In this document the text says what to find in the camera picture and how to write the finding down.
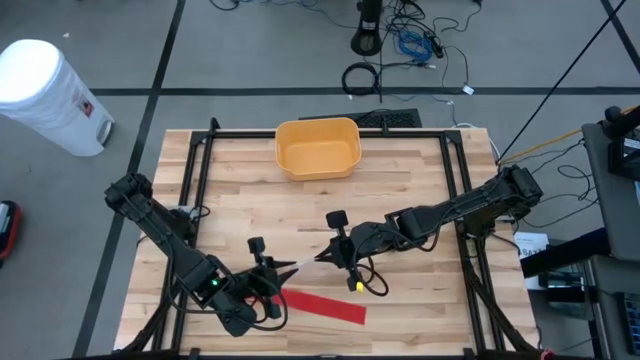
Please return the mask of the white trash can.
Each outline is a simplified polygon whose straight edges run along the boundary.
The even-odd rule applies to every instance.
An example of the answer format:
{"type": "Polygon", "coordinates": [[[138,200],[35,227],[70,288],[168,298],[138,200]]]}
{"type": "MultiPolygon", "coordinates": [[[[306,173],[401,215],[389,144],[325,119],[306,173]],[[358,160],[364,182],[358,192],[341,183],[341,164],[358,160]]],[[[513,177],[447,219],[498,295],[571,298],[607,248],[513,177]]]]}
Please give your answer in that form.
{"type": "Polygon", "coordinates": [[[77,157],[104,151],[115,125],[62,51],[38,39],[0,52],[0,114],[77,157]]]}

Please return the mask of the black keyboard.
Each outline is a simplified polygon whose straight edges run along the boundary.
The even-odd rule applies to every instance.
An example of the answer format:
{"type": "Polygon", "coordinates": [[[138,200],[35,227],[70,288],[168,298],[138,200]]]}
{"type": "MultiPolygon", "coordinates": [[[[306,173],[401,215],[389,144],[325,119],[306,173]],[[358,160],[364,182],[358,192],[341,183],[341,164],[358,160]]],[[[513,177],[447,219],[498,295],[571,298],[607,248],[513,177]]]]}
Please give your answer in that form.
{"type": "Polygon", "coordinates": [[[348,113],[337,115],[317,115],[301,117],[301,120],[325,118],[350,118],[360,128],[421,128],[422,121],[419,111],[413,109],[375,109],[364,113],[348,113]]]}
{"type": "Polygon", "coordinates": [[[615,299],[628,353],[640,356],[640,295],[618,292],[615,299]]]}

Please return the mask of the black aluminium table frame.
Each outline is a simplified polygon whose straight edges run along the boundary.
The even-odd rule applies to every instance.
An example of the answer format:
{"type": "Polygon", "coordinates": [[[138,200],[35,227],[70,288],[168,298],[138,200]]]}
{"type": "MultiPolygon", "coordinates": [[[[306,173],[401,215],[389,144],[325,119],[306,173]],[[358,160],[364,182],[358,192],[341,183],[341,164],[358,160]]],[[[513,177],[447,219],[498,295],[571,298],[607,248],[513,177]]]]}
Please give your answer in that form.
{"type": "MultiPolygon", "coordinates": [[[[275,158],[275,130],[170,130],[153,198],[195,224],[188,244],[233,273],[255,265],[247,240],[265,254],[300,261],[323,251],[336,231],[326,214],[344,210],[346,231],[419,205],[435,205],[483,185],[500,170],[483,129],[360,129],[362,158],[344,178],[292,181],[275,158]]],[[[516,250],[444,225],[431,252],[372,257],[374,292],[350,291],[348,272],[313,263],[293,289],[367,308],[364,326],[289,309],[277,331],[233,337],[215,315],[177,311],[167,257],[142,232],[116,342],[126,355],[157,360],[539,360],[536,326],[516,250]]]]}

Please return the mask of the red bandage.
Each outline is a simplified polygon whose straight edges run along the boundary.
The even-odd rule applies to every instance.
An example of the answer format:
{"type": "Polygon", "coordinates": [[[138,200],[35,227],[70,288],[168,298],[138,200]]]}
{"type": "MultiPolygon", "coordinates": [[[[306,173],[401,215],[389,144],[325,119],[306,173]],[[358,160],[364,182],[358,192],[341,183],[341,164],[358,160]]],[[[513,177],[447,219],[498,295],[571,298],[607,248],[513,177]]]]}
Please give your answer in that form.
{"type": "Polygon", "coordinates": [[[362,326],[366,324],[367,308],[365,306],[293,289],[283,289],[282,295],[289,309],[362,326]]]}

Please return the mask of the dark computer desk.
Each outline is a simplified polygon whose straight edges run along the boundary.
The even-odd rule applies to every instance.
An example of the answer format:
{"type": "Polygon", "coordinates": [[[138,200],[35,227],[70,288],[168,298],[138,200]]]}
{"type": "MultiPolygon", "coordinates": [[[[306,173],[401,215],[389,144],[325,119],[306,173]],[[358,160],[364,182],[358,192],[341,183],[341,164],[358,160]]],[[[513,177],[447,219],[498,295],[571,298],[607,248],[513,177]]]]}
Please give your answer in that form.
{"type": "Polygon", "coordinates": [[[609,171],[611,122],[607,119],[582,127],[599,207],[604,221],[605,251],[589,260],[600,311],[600,332],[605,356],[612,360],[640,360],[627,349],[629,332],[616,295],[640,295],[640,202],[635,182],[609,171]]]}

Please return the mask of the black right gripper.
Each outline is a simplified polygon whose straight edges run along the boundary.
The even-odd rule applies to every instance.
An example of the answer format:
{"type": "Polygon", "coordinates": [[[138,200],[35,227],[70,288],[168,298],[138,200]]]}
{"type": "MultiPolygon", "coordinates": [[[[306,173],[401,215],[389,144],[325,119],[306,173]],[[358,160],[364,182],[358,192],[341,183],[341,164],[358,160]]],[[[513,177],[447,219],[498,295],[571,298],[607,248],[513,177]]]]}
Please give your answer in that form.
{"type": "Polygon", "coordinates": [[[380,253],[383,244],[382,225],[375,222],[364,222],[356,225],[347,234],[345,227],[348,219],[344,210],[326,214],[327,225],[336,231],[326,249],[314,257],[316,263],[346,269],[347,286],[350,291],[374,292],[371,282],[378,278],[383,286],[386,281],[375,271],[372,257],[380,253]]]}

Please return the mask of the red black floor device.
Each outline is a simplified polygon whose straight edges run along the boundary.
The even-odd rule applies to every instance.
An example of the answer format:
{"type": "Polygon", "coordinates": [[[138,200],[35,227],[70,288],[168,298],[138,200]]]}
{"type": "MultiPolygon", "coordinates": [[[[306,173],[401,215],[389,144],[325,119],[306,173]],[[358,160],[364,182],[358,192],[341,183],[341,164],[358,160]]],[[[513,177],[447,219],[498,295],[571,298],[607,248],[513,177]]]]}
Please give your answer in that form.
{"type": "Polygon", "coordinates": [[[15,202],[0,202],[0,262],[9,256],[15,245],[21,217],[21,208],[15,202]]]}

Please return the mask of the black diagonal strut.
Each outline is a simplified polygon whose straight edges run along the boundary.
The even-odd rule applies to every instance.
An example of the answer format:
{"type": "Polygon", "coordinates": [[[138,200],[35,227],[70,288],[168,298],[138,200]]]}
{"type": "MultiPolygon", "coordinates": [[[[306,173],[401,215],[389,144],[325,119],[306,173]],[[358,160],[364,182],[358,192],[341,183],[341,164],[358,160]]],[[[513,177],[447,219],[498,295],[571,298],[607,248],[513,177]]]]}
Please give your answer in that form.
{"type": "Polygon", "coordinates": [[[613,21],[613,18],[617,16],[620,9],[626,4],[628,0],[621,0],[619,4],[613,9],[613,11],[607,16],[606,20],[600,25],[597,31],[591,36],[586,45],[581,49],[578,55],[572,60],[567,69],[562,73],[560,78],[555,82],[555,84],[549,89],[546,93],[542,101],[536,107],[531,116],[525,121],[523,126],[519,129],[516,135],[511,139],[506,149],[502,153],[502,155],[496,160],[496,165],[500,165],[503,160],[505,160],[505,156],[509,153],[511,148],[515,145],[515,143],[519,140],[519,138],[523,135],[525,130],[529,127],[529,125],[533,122],[536,116],[539,114],[544,105],[548,102],[550,97],[556,92],[559,86],[564,82],[566,77],[570,74],[570,72],[574,69],[576,64],[582,59],[585,53],[589,50],[589,48],[593,45],[596,39],[600,36],[600,34],[604,31],[604,29],[613,21]]]}

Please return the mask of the yellow plastic bin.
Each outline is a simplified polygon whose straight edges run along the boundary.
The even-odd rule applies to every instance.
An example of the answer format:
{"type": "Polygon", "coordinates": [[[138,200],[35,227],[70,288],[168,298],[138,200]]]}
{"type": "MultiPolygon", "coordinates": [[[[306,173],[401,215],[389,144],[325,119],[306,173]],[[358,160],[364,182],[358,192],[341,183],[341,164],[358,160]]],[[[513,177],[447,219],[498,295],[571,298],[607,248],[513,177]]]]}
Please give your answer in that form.
{"type": "Polygon", "coordinates": [[[285,122],[275,131],[275,158],[292,181],[348,177],[362,158],[359,128],[345,117],[285,122]]]}

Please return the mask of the black floor stand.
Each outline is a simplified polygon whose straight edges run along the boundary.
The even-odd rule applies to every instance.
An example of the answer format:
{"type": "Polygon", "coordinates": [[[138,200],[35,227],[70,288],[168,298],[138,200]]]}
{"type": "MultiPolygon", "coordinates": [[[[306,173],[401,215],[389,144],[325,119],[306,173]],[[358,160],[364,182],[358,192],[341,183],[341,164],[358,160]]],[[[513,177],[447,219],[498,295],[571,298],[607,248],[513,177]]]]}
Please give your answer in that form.
{"type": "Polygon", "coordinates": [[[380,18],[382,0],[359,0],[357,3],[359,21],[350,46],[360,56],[373,56],[382,48],[380,37],[380,18]]]}

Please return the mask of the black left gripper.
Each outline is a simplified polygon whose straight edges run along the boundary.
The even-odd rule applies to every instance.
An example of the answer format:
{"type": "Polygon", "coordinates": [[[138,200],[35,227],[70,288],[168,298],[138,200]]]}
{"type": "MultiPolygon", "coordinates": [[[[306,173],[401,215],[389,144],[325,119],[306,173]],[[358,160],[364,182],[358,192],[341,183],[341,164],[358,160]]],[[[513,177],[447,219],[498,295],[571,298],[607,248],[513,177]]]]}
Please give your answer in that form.
{"type": "Polygon", "coordinates": [[[250,238],[247,243],[249,252],[254,256],[255,266],[237,275],[234,294],[242,300],[253,297],[263,304],[266,318],[278,319],[282,313],[279,305],[273,302],[273,297],[299,269],[293,268],[279,272],[278,269],[294,266],[296,262],[279,261],[265,255],[265,243],[262,237],[250,238]]]}

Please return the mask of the white printed cardboard box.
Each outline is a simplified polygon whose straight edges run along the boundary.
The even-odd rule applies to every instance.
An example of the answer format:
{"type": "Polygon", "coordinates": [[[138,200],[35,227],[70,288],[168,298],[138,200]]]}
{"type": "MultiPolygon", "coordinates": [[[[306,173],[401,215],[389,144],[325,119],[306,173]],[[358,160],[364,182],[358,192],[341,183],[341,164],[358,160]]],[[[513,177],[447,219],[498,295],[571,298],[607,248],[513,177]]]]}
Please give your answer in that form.
{"type": "MultiPolygon", "coordinates": [[[[520,259],[524,259],[528,256],[544,251],[549,245],[549,238],[545,233],[516,232],[514,240],[520,249],[520,259]]],[[[544,290],[544,287],[540,284],[538,276],[526,278],[525,283],[528,290],[544,290]]]]}

